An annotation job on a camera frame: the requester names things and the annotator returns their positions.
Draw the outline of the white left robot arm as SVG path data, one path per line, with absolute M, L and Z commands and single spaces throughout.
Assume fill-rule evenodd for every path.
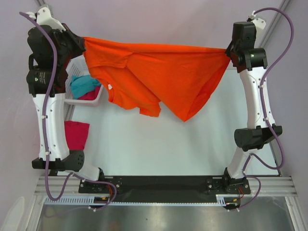
M 85 51 L 84 39 L 75 35 L 66 24 L 64 29 L 42 25 L 29 30 L 27 42 L 32 50 L 26 76 L 28 89 L 36 108 L 40 136 L 38 158 L 34 169 L 74 172 L 90 180 L 95 192 L 106 188 L 103 171 L 85 160 L 80 149 L 70 149 L 64 131 L 64 101 L 69 62 Z

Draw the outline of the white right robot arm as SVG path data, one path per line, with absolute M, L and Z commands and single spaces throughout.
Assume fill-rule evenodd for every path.
M 256 48 L 257 31 L 264 28 L 256 21 L 233 24 L 232 39 L 225 53 L 231 59 L 244 86 L 247 105 L 247 127 L 236 129 L 235 154 L 222 178 L 222 189 L 227 194 L 249 194 L 246 168 L 258 150 L 282 134 L 271 113 L 266 79 L 268 66 L 266 51 Z

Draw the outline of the orange t shirt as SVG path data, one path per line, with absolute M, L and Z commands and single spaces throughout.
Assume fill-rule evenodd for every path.
M 107 89 L 109 102 L 153 117 L 159 116 L 163 103 L 184 122 L 207 103 L 230 62 L 220 48 L 91 37 L 84 45 L 90 75 Z

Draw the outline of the white plastic mesh basket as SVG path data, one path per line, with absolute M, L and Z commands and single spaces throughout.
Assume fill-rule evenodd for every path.
M 103 86 L 90 75 L 84 56 L 72 59 L 66 72 L 64 102 L 69 105 L 97 106 Z

